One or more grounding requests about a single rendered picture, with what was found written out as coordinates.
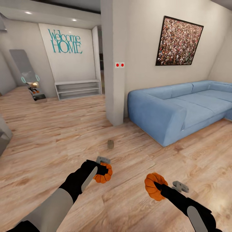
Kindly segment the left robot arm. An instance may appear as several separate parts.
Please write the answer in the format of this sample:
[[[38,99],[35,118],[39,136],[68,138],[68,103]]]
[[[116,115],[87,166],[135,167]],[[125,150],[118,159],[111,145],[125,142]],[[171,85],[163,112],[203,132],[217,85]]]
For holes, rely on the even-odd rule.
[[[83,193],[94,176],[108,173],[107,167],[101,163],[110,164],[111,160],[101,156],[96,161],[87,159],[40,206],[6,232],[56,232],[79,194]]]

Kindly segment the pumpkin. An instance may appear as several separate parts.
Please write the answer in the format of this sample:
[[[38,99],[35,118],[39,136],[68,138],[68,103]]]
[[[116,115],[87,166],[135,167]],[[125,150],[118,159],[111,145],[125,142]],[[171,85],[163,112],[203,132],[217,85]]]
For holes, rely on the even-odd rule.
[[[161,195],[161,191],[157,189],[154,182],[157,182],[159,184],[165,184],[168,186],[168,183],[165,181],[165,179],[159,175],[158,173],[154,172],[152,174],[148,174],[145,181],[145,189],[149,193],[149,196],[156,201],[161,201],[162,199],[166,199],[164,196]]]
[[[95,175],[94,179],[96,180],[97,183],[103,184],[106,183],[107,181],[110,181],[112,175],[112,166],[107,163],[101,163],[101,165],[106,166],[109,171],[105,175],[100,175],[100,174]]]

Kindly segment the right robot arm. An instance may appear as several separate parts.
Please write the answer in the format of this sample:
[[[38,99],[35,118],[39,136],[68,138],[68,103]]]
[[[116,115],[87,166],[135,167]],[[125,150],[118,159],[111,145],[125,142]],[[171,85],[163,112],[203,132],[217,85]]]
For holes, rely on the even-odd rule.
[[[161,191],[162,196],[169,199],[190,219],[195,232],[222,232],[216,228],[216,221],[211,210],[191,198],[182,196],[182,191],[189,193],[186,185],[178,181],[173,182],[172,188],[157,182],[154,184]]]

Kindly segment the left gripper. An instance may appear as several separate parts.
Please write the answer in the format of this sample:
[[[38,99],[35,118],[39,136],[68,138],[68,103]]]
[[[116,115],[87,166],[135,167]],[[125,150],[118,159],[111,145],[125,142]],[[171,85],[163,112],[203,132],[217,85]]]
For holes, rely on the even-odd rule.
[[[97,163],[97,165],[99,166],[99,171],[96,173],[96,175],[97,175],[97,174],[105,175],[105,174],[108,173],[109,170],[107,169],[106,166],[102,166],[102,165],[100,165],[100,164],[98,164],[98,163]]]

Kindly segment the pillar candle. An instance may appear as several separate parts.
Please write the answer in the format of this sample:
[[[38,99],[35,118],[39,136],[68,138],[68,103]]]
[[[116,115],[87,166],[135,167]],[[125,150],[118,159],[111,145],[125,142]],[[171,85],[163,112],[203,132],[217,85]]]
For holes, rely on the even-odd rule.
[[[113,140],[109,140],[108,141],[108,149],[112,149],[114,148],[114,141]]]

